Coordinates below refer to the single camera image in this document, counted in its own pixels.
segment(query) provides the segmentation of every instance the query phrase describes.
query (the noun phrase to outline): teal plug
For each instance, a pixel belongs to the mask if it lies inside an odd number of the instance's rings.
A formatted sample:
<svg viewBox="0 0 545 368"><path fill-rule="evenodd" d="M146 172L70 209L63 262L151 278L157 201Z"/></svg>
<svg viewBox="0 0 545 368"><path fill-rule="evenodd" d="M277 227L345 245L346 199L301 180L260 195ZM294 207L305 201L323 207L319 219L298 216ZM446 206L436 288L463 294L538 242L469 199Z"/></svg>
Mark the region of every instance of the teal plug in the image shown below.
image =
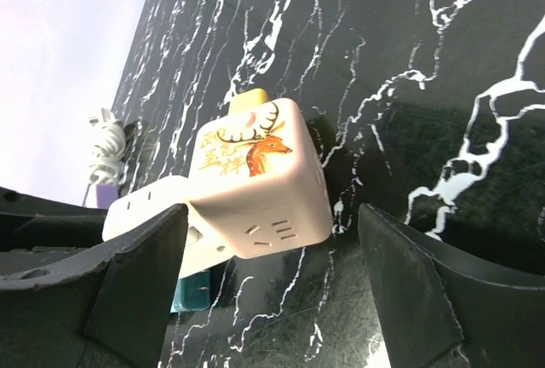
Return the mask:
<svg viewBox="0 0 545 368"><path fill-rule="evenodd" d="M178 279L171 313L205 310L210 307L210 271L204 270Z"/></svg>

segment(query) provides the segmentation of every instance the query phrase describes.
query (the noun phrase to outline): white wall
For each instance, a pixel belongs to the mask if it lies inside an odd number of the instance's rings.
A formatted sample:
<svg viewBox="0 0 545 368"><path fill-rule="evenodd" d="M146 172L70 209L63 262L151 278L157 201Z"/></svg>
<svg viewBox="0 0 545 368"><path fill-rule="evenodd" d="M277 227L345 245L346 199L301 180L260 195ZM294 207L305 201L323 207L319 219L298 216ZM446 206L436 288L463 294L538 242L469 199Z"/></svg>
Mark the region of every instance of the white wall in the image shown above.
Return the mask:
<svg viewBox="0 0 545 368"><path fill-rule="evenodd" d="M0 186L81 204L145 0L0 0Z"/></svg>

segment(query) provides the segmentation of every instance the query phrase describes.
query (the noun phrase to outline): socket outlet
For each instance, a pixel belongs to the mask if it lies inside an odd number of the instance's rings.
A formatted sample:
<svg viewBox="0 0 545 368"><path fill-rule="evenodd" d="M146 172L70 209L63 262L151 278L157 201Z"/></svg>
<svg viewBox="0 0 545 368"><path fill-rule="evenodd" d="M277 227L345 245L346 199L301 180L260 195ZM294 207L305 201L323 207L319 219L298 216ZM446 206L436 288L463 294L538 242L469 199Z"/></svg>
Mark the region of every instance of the socket outlet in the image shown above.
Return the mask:
<svg viewBox="0 0 545 368"><path fill-rule="evenodd" d="M189 227L180 278L202 272L229 260L233 253L221 235L204 222L188 203L188 179L167 176L118 200L109 208L102 230L104 241L126 233L173 204L187 204Z"/></svg>
<svg viewBox="0 0 545 368"><path fill-rule="evenodd" d="M236 256L250 259L326 240L331 217L329 208L322 207L290 201L268 209L238 212L211 225L221 231Z"/></svg>

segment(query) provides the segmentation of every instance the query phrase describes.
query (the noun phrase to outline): yellow plug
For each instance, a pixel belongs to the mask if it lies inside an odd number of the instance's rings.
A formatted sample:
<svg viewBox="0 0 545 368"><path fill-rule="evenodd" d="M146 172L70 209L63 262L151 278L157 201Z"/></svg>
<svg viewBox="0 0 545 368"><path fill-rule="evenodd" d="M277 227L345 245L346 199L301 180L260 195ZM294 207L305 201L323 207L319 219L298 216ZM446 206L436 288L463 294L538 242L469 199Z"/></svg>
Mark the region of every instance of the yellow plug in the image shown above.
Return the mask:
<svg viewBox="0 0 545 368"><path fill-rule="evenodd" d="M237 112L250 110L269 101L269 97L264 89L251 89L245 93L235 95L229 104L227 115L233 115Z"/></svg>

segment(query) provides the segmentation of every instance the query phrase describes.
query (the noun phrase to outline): deer antlers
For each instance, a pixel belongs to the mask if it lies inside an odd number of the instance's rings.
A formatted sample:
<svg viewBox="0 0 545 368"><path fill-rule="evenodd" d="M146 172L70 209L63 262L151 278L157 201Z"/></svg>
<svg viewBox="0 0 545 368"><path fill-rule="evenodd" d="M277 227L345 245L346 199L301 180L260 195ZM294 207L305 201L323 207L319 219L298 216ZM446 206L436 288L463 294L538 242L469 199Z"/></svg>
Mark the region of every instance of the deer antlers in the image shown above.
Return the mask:
<svg viewBox="0 0 545 368"><path fill-rule="evenodd" d="M238 144L239 142L248 142L248 141L259 141L261 139L261 135L258 135L257 131L255 129L253 129L252 131L253 131L254 134L248 139L244 139L242 137L242 134L240 134L240 139L239 140L235 140L234 136L232 136L231 138L226 140L224 138L221 138L221 135L220 135L219 132L217 133L217 135L218 135L218 138L220 138L220 140L222 140L223 142L226 142L228 144Z"/></svg>
<svg viewBox="0 0 545 368"><path fill-rule="evenodd" d="M239 139L237 139L237 140L235 140L234 136L231 136L231 138L226 140L226 139L221 137L219 132L217 133L218 138L220 140L222 140L223 142L226 142L226 143L229 143L229 144L238 144L239 142L249 142L249 141L260 141L260 140L264 139L265 137L267 137L267 135L269 135L271 132L276 130L273 127L274 127L274 124L276 123L276 121L278 119L278 115L280 114L278 106L274 102L272 104L274 105L274 111L271 112L271 114L273 115L273 118L267 118L267 121L271 122L270 125L268 125L267 127L264 127L263 125L259 126L259 128L261 128L261 129L263 129L265 131L265 136L258 135L257 130L253 129L252 130L253 135L250 138L243 138L243 135L241 133L240 136L239 136Z"/></svg>
<svg viewBox="0 0 545 368"><path fill-rule="evenodd" d="M263 125L259 126L261 129L265 130L265 135L268 135L273 130L273 126L276 123L276 120L278 119L278 115L280 113L280 111L278 110L278 106L274 102L273 102L273 105L274 105L274 112L272 113L273 118L272 119L267 118L267 121L270 121L271 124L268 127L264 127Z"/></svg>

